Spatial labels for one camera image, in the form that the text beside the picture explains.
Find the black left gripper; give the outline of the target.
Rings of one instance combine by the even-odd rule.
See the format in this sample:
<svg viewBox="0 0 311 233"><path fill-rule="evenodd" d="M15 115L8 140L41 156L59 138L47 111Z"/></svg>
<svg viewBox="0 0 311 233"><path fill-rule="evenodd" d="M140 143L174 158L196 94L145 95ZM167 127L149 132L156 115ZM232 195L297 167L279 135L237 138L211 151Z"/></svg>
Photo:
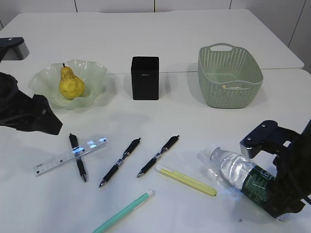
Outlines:
<svg viewBox="0 0 311 233"><path fill-rule="evenodd" d="M53 113L47 98L21 92L17 80L0 74L0 124L23 132L42 132L58 135L63 123Z"/></svg>

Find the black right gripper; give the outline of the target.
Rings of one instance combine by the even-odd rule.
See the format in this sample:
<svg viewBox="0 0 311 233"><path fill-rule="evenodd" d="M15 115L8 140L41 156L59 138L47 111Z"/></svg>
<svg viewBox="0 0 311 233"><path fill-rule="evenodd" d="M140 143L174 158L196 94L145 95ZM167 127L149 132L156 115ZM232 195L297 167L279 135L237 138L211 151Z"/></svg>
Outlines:
<svg viewBox="0 0 311 233"><path fill-rule="evenodd" d="M276 155L277 175L268 182L263 209L273 218L299 213L302 199L311 200L311 123L297 133L265 120L259 125L259 149Z"/></svg>

